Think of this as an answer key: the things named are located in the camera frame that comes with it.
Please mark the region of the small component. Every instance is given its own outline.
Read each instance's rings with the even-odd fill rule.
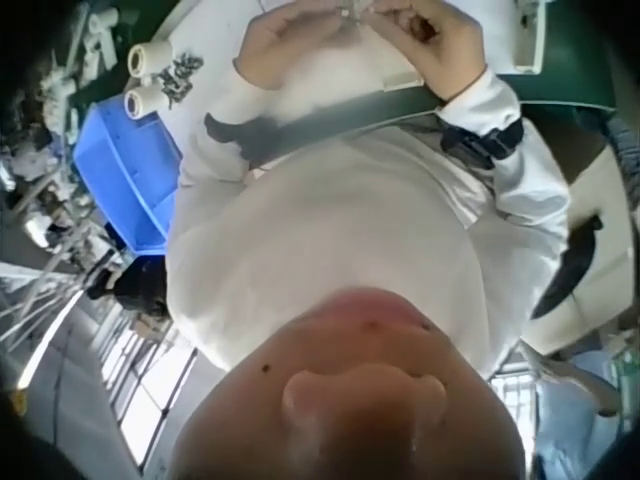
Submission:
[[[163,93],[169,98],[169,108],[182,102],[193,90],[191,77],[204,65],[201,57],[183,53],[159,75]]]

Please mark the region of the person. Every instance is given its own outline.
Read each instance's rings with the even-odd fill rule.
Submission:
[[[164,321],[169,318],[165,259],[161,256],[138,257],[122,274],[102,269],[86,294],[93,301],[113,295],[125,310]]]
[[[524,478],[486,380],[559,267],[568,186],[473,19],[376,0],[362,21],[442,100],[442,142],[382,128],[295,153],[245,189],[236,143],[193,133],[168,304],[228,373],[184,427],[171,478]],[[240,129],[263,115],[344,22],[331,0],[255,19],[208,117]],[[491,168],[443,153],[456,135]]]

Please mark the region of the white plastic part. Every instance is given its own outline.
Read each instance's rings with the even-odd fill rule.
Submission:
[[[139,120],[168,106],[169,98],[162,92],[162,87],[158,84],[134,88],[124,96],[125,110],[133,120]]]
[[[110,30],[118,24],[120,15],[115,8],[107,8],[100,13],[89,16],[89,32],[99,35],[105,30]]]
[[[173,49],[167,41],[140,43],[129,51],[127,65],[134,78],[160,73],[171,66]]]

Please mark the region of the finger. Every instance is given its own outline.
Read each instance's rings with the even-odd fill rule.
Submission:
[[[414,65],[418,63],[418,61],[424,62],[425,60],[430,60],[431,53],[428,48],[386,16],[373,12],[365,12],[362,18],[378,35],[400,50]]]
[[[343,18],[339,14],[323,15],[294,25],[278,46],[283,60],[297,60],[338,33]]]
[[[272,10],[260,18],[261,26],[279,33],[302,15],[336,10],[337,0],[297,0]]]
[[[446,20],[458,12],[457,8],[443,0],[375,0],[371,6],[378,13],[412,9],[423,18],[436,22]]]

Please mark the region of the table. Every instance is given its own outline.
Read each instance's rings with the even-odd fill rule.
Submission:
[[[224,42],[223,54],[215,62],[205,65],[201,76],[202,88],[210,88],[210,82],[230,64],[238,51],[246,24],[262,12],[257,0],[204,0],[216,4],[218,12],[205,39],[212,49]],[[122,12],[123,24],[116,29],[122,39],[119,51],[150,40],[163,20],[174,9],[177,0],[113,0]],[[549,5],[548,38],[545,66],[540,75],[505,76],[525,104],[586,106],[613,111],[616,108],[613,83],[605,41],[598,30],[585,18],[574,4],[558,0]],[[84,107],[120,93],[128,80],[125,65],[126,54],[119,56],[118,66],[95,81],[72,99],[76,106]],[[198,89],[194,79],[194,91]],[[204,116],[206,105],[200,96],[192,92],[183,105],[171,113],[161,113],[168,130],[179,147],[186,143],[185,131]],[[412,88],[396,92],[378,92],[329,107],[286,125],[277,154],[285,154],[298,148],[331,138],[345,132],[372,128],[392,123],[401,118],[433,111],[438,99],[425,88]]]

